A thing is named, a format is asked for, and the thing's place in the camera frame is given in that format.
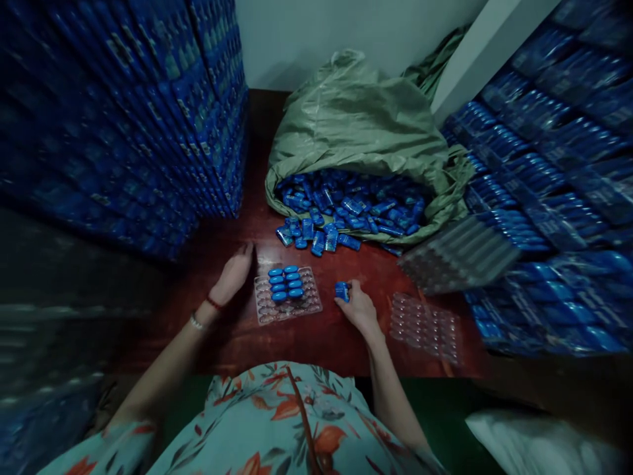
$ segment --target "plastic sack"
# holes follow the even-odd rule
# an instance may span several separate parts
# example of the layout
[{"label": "plastic sack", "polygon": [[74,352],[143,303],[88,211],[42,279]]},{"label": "plastic sack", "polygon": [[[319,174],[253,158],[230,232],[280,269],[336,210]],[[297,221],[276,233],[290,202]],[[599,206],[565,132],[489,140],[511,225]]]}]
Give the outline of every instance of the plastic sack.
[{"label": "plastic sack", "polygon": [[382,77],[368,66],[363,53],[350,49],[335,53],[287,99],[284,111],[265,183],[266,200],[280,214],[309,217],[295,213],[275,196],[283,178],[339,168],[406,175],[432,189],[435,196],[425,211],[426,226],[410,236],[342,230],[346,234],[413,244],[466,215],[462,197],[474,174],[466,150],[461,146],[448,149],[435,127],[428,100],[411,81]]},{"label": "plastic sack", "polygon": [[627,473],[620,450],[552,417],[492,409],[466,425],[508,475]]}]

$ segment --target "floral dress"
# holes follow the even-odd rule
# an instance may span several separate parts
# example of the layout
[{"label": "floral dress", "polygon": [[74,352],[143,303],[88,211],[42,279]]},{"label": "floral dress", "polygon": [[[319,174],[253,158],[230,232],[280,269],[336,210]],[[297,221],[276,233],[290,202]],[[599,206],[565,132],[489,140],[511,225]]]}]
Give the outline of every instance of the floral dress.
[{"label": "floral dress", "polygon": [[215,377],[204,410],[151,463],[155,426],[103,431],[40,474],[443,473],[428,451],[410,451],[372,416],[353,378],[277,362]]}]

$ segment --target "clear plastic tray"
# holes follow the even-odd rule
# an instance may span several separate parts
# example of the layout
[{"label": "clear plastic tray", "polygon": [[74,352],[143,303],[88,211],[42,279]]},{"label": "clear plastic tray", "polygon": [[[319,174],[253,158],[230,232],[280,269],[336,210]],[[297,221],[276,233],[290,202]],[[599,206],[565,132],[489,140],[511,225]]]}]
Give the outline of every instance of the clear plastic tray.
[{"label": "clear plastic tray", "polygon": [[454,313],[405,294],[394,294],[391,330],[394,340],[420,348],[454,365],[462,364],[462,331]]},{"label": "clear plastic tray", "polygon": [[270,297],[268,276],[255,277],[255,301],[257,304],[257,321],[259,325],[302,317],[323,311],[321,298],[318,296],[317,281],[311,267],[301,267],[299,275],[303,281],[304,295],[299,300],[273,302]]}]

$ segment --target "red wooden table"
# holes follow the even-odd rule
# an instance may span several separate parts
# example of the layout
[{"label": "red wooden table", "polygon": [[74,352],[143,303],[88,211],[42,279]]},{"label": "red wooden table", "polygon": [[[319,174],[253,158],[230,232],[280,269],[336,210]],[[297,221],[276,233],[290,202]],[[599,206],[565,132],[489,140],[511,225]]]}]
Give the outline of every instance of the red wooden table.
[{"label": "red wooden table", "polygon": [[[389,331],[391,299],[395,292],[418,294],[413,282],[396,265],[397,258],[373,244],[361,250],[339,246],[335,254],[315,257],[306,249],[285,248],[275,236],[283,216],[264,197],[270,143],[251,145],[244,202],[238,220],[204,220],[184,256],[184,271],[160,310],[133,329],[113,370],[145,370],[187,322],[191,310],[217,281],[224,263],[247,241],[255,243],[256,256],[247,285],[218,321],[197,365],[199,373],[237,375],[262,363],[289,360],[317,364],[341,376],[368,376],[369,360],[360,334],[334,303],[334,283],[357,278],[373,299],[380,327]],[[257,323],[253,278],[274,267],[311,266],[323,302],[323,312],[260,327]],[[479,331],[459,295],[428,299],[429,303],[462,315],[463,364],[444,364],[387,336],[389,349],[402,377],[483,377],[487,353]]]}]

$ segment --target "person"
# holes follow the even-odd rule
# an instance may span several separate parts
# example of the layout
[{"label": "person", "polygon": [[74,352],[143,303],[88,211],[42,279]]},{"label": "person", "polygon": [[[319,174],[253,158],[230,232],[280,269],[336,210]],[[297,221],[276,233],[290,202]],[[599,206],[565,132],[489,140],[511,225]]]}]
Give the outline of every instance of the person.
[{"label": "person", "polygon": [[214,377],[203,411],[151,463],[164,402],[183,382],[212,323],[244,285],[253,245],[226,263],[208,299],[139,379],[103,432],[41,474],[443,473],[411,409],[357,280],[337,299],[369,351],[375,416],[353,378],[315,365],[273,362]]}]

